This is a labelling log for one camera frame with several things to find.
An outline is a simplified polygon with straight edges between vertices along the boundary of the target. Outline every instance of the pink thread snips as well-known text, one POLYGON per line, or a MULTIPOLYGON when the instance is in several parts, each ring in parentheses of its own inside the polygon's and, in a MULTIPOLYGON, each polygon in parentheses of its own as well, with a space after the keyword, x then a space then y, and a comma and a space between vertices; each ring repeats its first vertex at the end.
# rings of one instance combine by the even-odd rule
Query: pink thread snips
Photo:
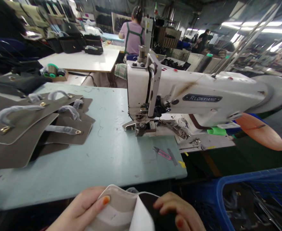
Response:
POLYGON ((171 156, 169 156, 167 153, 165 153, 164 151, 162 151, 161 149, 154 147, 153 150, 158 153, 159 155, 161 155, 162 157, 165 157, 167 160, 171 160, 171 156))

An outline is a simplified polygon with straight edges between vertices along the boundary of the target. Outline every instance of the green floor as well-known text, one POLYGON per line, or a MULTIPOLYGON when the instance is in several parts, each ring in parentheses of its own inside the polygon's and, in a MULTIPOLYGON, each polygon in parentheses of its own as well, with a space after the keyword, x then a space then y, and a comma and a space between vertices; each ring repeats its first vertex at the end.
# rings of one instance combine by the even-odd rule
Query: green floor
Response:
MULTIPOLYGON (((282 167, 282 151, 268 149, 250 137, 234 142, 236 146, 233 147, 205 151, 222 176, 282 167)), ((202 178, 201 171, 214 176, 203 155, 202 152, 190 153, 188 157, 182 155, 188 172, 185 180, 202 178)))

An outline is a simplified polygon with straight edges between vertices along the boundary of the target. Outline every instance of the fingernail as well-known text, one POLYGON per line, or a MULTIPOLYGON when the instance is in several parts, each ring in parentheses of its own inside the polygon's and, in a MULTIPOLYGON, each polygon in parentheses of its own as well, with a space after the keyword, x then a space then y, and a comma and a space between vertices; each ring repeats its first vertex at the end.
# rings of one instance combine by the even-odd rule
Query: fingernail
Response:
POLYGON ((177 221, 176 225, 177 225, 178 228, 183 227, 183 220, 182 220, 182 219, 179 219, 179 220, 177 221))
POLYGON ((105 196, 104 200, 103 200, 103 205, 108 204, 110 201, 110 197, 109 196, 105 196))

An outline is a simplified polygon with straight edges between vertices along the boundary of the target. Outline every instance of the apron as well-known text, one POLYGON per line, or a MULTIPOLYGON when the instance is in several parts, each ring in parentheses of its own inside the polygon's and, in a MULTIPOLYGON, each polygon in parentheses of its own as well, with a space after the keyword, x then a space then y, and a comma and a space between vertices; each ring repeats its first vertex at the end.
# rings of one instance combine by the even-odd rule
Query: apron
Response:
POLYGON ((128 54, 128 55, 130 55, 130 54, 126 51, 129 33, 132 33, 132 34, 134 34, 134 35, 139 36, 139 37, 140 37, 140 41, 141 41, 141 45, 142 45, 142 44, 143 44, 142 35, 143 35, 144 28, 142 27, 141 34, 138 34, 138 33, 134 32, 134 31, 131 31, 131 30, 129 29, 129 24, 128 24, 128 22, 127 22, 127 29, 128 29, 128 32, 127 32, 127 36, 126 36, 125 51, 124 51, 124 54, 128 54))

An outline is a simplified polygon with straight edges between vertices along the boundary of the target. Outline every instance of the light blue table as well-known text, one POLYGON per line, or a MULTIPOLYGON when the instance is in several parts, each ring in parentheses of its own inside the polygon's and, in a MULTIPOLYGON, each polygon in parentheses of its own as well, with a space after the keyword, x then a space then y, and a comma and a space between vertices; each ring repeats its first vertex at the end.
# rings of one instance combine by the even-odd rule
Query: light blue table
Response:
POLYGON ((103 33, 103 37, 106 40, 110 40, 110 41, 117 41, 117 42, 122 42, 124 43, 123 39, 119 38, 119 35, 115 35, 115 34, 109 34, 109 33, 103 33))
POLYGON ((174 166, 152 149, 167 152, 169 148, 176 161, 183 161, 174 136, 135 137, 135 131, 123 130, 122 125, 131 120, 126 89, 46 83, 37 92, 54 90, 92 98, 87 114, 96 122, 84 145, 42 156, 22 169, 0 170, 0 210, 74 197, 92 186, 187 176, 180 164, 174 166))

